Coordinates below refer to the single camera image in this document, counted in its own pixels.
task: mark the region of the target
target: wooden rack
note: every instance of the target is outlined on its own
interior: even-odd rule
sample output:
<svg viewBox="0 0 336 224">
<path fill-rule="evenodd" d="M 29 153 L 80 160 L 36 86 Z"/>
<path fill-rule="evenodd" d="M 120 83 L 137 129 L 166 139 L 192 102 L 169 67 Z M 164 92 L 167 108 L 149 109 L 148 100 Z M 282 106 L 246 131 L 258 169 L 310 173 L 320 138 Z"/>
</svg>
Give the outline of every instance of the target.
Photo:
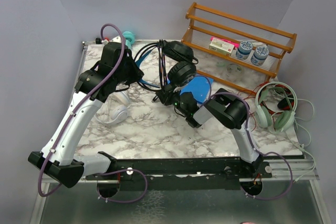
<svg viewBox="0 0 336 224">
<path fill-rule="evenodd" d="M 219 19 L 223 19 L 221 21 L 225 21 L 225 20 L 234 20 L 234 22 L 229 22 L 231 23 L 235 23 L 235 24 L 240 24 L 240 27 L 244 26 L 247 28 L 252 28 L 252 29 L 256 29 L 258 31 L 266 31 L 266 33 L 268 34 L 268 38 L 262 38 L 259 36 L 255 36 L 251 33 L 247 33 L 245 31 L 242 31 L 240 29 L 235 29 L 214 21 L 211 21 L 207 18 L 204 17 L 198 17 L 196 16 L 196 10 L 202 10 L 203 12 L 207 12 L 210 14 L 215 15 L 214 19 L 216 21 L 218 21 Z M 212 9 L 203 5 L 199 5 L 197 3 L 193 3 L 189 10 L 187 11 L 186 15 L 185 15 L 186 19 L 190 19 L 190 24 L 189 24 L 189 28 L 186 31 L 186 33 L 184 34 L 183 38 L 182 38 L 182 43 L 186 44 L 187 46 L 190 46 L 192 48 L 196 48 L 199 49 L 201 51 L 207 52 L 209 54 L 212 54 L 214 56 L 223 58 L 225 60 L 234 62 L 236 64 L 239 64 L 241 66 L 244 66 L 246 68 L 249 69 L 253 69 L 256 70 L 260 73 L 265 74 L 265 81 L 268 81 L 270 78 L 274 78 L 277 76 L 279 68 L 280 68 L 280 64 L 281 64 L 281 60 L 283 59 L 284 55 L 288 52 L 291 53 L 295 42 L 296 42 L 296 37 L 297 34 L 291 34 L 288 33 L 286 31 L 282 31 L 279 29 L 275 29 L 251 20 L 247 20 L 244 18 L 240 18 L 225 12 L 221 12 L 219 10 L 216 9 Z M 231 56 L 225 56 L 222 55 L 218 52 L 212 51 L 209 49 L 209 44 L 211 42 L 210 38 L 213 37 L 217 37 L 217 38 L 221 38 L 221 39 L 226 39 L 235 43 L 240 43 L 240 41 L 236 40 L 236 39 L 232 39 L 230 38 L 227 34 L 236 34 L 239 37 L 242 37 L 244 39 L 250 39 L 250 40 L 254 40 L 254 41 L 259 41 L 262 43 L 265 43 L 269 46 L 270 48 L 270 53 L 269 56 L 267 57 L 267 62 L 265 61 L 265 63 L 261 66 L 256 66 L 254 64 L 252 64 L 250 62 L 250 58 L 248 58 L 248 60 L 239 60 L 236 58 L 235 56 L 235 51 L 231 54 Z M 282 41 L 286 41 L 286 44 L 284 45 L 283 43 L 280 42 L 276 42 L 274 40 L 271 40 L 269 38 L 275 37 L 273 35 L 277 35 L 282 37 Z M 218 81 L 222 84 L 231 86 L 235 89 L 238 89 L 240 91 L 244 91 L 247 93 L 251 93 L 251 90 L 248 90 L 244 87 L 241 87 L 239 85 L 236 85 L 228 80 L 224 80 L 221 79 L 219 77 L 216 77 L 212 74 L 206 73 L 206 72 L 202 72 L 202 71 L 197 71 L 199 74 L 205 75 L 207 77 L 213 78 L 215 81 Z"/>
</svg>

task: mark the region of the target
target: white headphones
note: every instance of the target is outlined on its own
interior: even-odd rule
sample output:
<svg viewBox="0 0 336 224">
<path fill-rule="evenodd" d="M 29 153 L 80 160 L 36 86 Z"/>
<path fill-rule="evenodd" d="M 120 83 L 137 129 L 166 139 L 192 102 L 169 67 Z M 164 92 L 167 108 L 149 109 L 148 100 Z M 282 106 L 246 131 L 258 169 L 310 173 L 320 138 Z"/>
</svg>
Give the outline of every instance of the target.
<svg viewBox="0 0 336 224">
<path fill-rule="evenodd" d="M 121 91 L 112 93 L 112 96 L 123 105 L 117 106 L 113 111 L 109 113 L 111 121 L 102 121 L 97 117 L 97 115 L 95 115 L 96 120 L 106 126 L 116 125 L 117 123 L 124 121 L 130 115 L 127 106 L 131 103 L 131 101 L 127 94 Z"/>
<path fill-rule="evenodd" d="M 292 110 L 286 110 L 286 111 L 280 111 L 276 112 L 276 114 L 281 113 L 280 116 L 276 119 L 273 127 L 272 126 L 272 117 L 275 115 L 273 114 L 272 116 L 268 112 L 267 108 L 264 106 L 261 106 L 261 102 L 265 99 L 265 97 L 268 94 L 268 89 L 263 90 L 266 86 L 268 85 L 282 85 L 286 88 L 289 89 L 291 94 L 293 95 L 294 98 L 294 106 L 292 107 Z M 256 94 L 256 121 L 258 125 L 262 128 L 269 128 L 271 133 L 279 133 L 288 130 L 295 121 L 295 110 L 298 106 L 298 98 L 294 92 L 294 90 L 288 86 L 287 84 L 283 82 L 269 82 L 265 85 L 263 85 L 257 92 Z"/>
</svg>

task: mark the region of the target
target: white marble surface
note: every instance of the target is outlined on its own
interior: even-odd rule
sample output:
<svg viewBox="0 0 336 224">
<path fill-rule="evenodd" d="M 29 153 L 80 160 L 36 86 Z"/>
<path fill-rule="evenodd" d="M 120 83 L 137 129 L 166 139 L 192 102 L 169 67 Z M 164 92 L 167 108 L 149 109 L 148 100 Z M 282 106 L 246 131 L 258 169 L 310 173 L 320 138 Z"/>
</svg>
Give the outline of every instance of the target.
<svg viewBox="0 0 336 224">
<path fill-rule="evenodd" d="M 145 44 L 136 42 L 132 48 L 133 56 Z M 92 67 L 99 60 L 101 53 L 102 45 L 89 46 L 83 71 Z M 197 65 L 198 69 L 225 74 L 224 68 L 216 65 L 220 59 L 196 50 L 194 53 L 200 60 Z M 153 52 L 141 65 L 141 70 L 145 73 L 144 80 L 148 82 L 158 82 L 157 58 L 157 54 Z M 167 70 L 175 64 L 171 59 L 167 59 L 166 62 Z M 245 77 L 240 82 L 243 82 L 245 87 L 253 89 L 263 82 L 263 77 L 253 71 L 246 71 Z M 237 93 L 236 90 L 216 82 L 212 85 L 213 92 L 220 87 Z M 210 119 L 199 129 L 193 129 L 188 126 L 184 118 L 174 113 L 172 106 L 164 106 L 159 102 L 152 103 L 155 96 L 153 92 L 148 92 L 135 83 L 127 93 L 132 101 L 129 107 L 131 116 L 113 127 L 106 127 L 96 119 L 92 119 L 79 142 L 76 154 L 90 155 L 104 151 L 116 158 L 239 156 L 237 144 L 230 130 L 223 127 L 216 119 Z M 253 112 L 254 99 L 248 99 L 247 102 Z M 274 99 L 269 99 L 268 104 L 275 109 Z M 112 107 L 117 105 L 119 104 L 112 99 Z M 253 128 L 254 125 L 254 120 L 251 119 L 250 126 Z M 297 142 L 293 128 L 287 133 L 273 135 L 256 127 L 253 135 L 261 146 L 260 150 L 264 153 L 274 151 L 281 155 L 302 154 L 288 139 L 290 137 Z"/>
</svg>

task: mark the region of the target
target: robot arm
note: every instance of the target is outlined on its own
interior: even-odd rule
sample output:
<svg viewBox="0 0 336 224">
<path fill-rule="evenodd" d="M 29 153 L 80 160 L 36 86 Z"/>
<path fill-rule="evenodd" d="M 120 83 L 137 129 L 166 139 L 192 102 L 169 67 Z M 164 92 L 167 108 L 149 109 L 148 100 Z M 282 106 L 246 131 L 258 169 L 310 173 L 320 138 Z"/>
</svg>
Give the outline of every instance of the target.
<svg viewBox="0 0 336 224">
<path fill-rule="evenodd" d="M 41 169 L 51 153 L 44 173 L 68 188 L 74 186 L 82 176 L 106 172 L 111 163 L 109 158 L 99 153 L 92 156 L 74 155 L 89 122 L 105 103 L 107 97 L 116 92 L 117 85 L 121 83 L 130 85 L 143 77 L 144 74 L 136 66 L 130 49 L 125 50 L 118 69 L 108 81 L 81 105 L 76 115 L 71 113 L 73 108 L 110 73 L 118 61 L 120 51 L 121 44 L 117 42 L 109 42 L 104 46 L 100 61 L 79 76 L 68 111 L 52 138 L 41 152 L 32 152 L 28 158 L 30 163 Z M 54 141 L 68 120 L 69 114 L 72 115 L 71 121 L 58 145 L 53 149 Z"/>
<path fill-rule="evenodd" d="M 200 108 L 190 92 L 180 94 L 167 85 L 157 93 L 164 105 L 174 105 L 185 117 L 191 127 L 200 127 L 215 117 L 221 124 L 231 129 L 239 148 L 240 158 L 251 171 L 257 170 L 263 157 L 257 152 L 257 145 L 249 128 L 245 128 L 247 110 L 241 100 L 231 96 L 225 89 L 219 89 L 215 98 L 207 100 Z"/>
</svg>

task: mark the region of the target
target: headphones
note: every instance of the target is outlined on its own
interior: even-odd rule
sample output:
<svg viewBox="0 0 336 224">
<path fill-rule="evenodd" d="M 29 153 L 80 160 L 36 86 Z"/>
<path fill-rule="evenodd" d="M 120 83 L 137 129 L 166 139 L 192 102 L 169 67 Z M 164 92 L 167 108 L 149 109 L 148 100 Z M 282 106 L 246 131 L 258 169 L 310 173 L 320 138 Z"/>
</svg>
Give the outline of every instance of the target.
<svg viewBox="0 0 336 224">
<path fill-rule="evenodd" d="M 280 112 L 274 113 L 273 115 L 270 115 L 268 109 L 264 106 L 261 106 L 261 102 L 263 102 L 263 100 L 266 98 L 266 96 L 268 95 L 268 92 L 269 92 L 269 89 L 264 90 L 264 88 L 266 86 L 269 86 L 269 85 L 281 85 L 281 86 L 284 86 L 285 88 L 287 88 L 291 92 L 291 94 L 293 95 L 293 98 L 294 98 L 294 105 L 291 106 L 292 108 L 290 110 L 280 111 Z M 271 89 L 277 91 L 278 93 L 282 92 L 282 93 L 285 94 L 285 96 L 287 96 L 284 88 L 282 88 L 282 87 L 273 87 Z M 256 112 L 255 112 L 256 113 L 256 121 L 257 121 L 257 123 L 260 127 L 262 127 L 262 128 L 267 128 L 268 127 L 271 133 L 279 133 L 279 132 L 286 131 L 294 124 L 295 110 L 296 110 L 297 106 L 298 106 L 297 96 L 296 96 L 294 90 L 290 86 L 288 86 L 287 84 L 285 84 L 283 82 L 277 82 L 277 81 L 269 82 L 269 83 L 263 85 L 258 90 L 258 92 L 256 94 Z M 280 113 L 280 116 L 275 120 L 274 126 L 273 126 L 274 130 L 273 130 L 273 128 L 271 127 L 272 126 L 272 117 L 275 114 L 278 114 L 278 113 Z"/>
<path fill-rule="evenodd" d="M 111 121 L 102 121 L 95 115 L 95 118 L 98 122 L 106 125 L 106 126 L 112 126 L 116 125 L 124 120 L 130 115 L 130 112 L 128 110 L 128 105 L 130 105 L 131 101 L 127 94 L 123 91 L 120 92 L 114 92 L 112 93 L 112 96 L 119 102 L 122 103 L 122 105 L 117 106 L 114 110 L 112 110 L 111 113 L 109 113 L 109 118 Z"/>
<path fill-rule="evenodd" d="M 150 84 L 144 80 L 138 81 L 138 84 L 153 92 L 158 92 L 164 89 L 165 86 L 171 84 L 176 88 L 187 85 L 197 74 L 195 64 L 198 63 L 198 59 L 194 57 L 193 49 L 179 41 L 167 42 L 165 40 L 159 40 L 145 45 L 135 55 L 135 63 L 138 67 L 142 61 L 151 53 L 153 49 L 158 49 L 159 52 L 159 78 L 160 87 Z M 165 56 L 178 61 L 166 74 L 165 68 Z"/>
</svg>

